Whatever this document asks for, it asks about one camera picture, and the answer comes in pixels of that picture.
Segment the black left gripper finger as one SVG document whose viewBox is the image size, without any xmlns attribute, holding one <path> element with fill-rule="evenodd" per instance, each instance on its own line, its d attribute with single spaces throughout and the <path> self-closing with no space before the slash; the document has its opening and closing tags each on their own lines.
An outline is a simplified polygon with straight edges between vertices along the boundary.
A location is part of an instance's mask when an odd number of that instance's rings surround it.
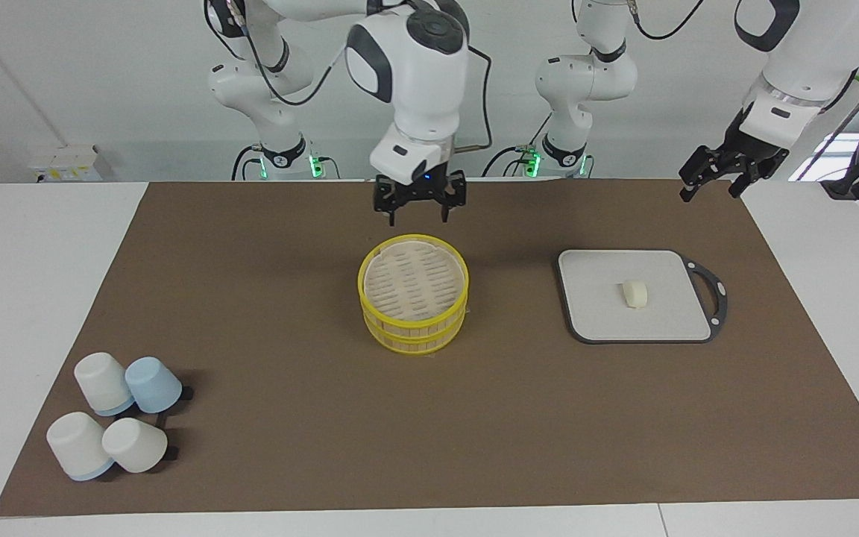
<svg viewBox="0 0 859 537">
<path fill-rule="evenodd" d="M 757 168 L 743 168 L 737 174 L 735 180 L 732 181 L 729 187 L 729 196 L 731 198 L 740 198 L 747 187 L 752 186 L 756 181 L 760 180 L 763 174 Z"/>
<path fill-rule="evenodd" d="M 696 196 L 699 188 L 726 174 L 726 167 L 729 165 L 727 160 L 729 160 L 727 151 L 696 147 L 679 170 L 679 179 L 683 183 L 679 197 L 685 203 L 689 203 Z"/>
</svg>

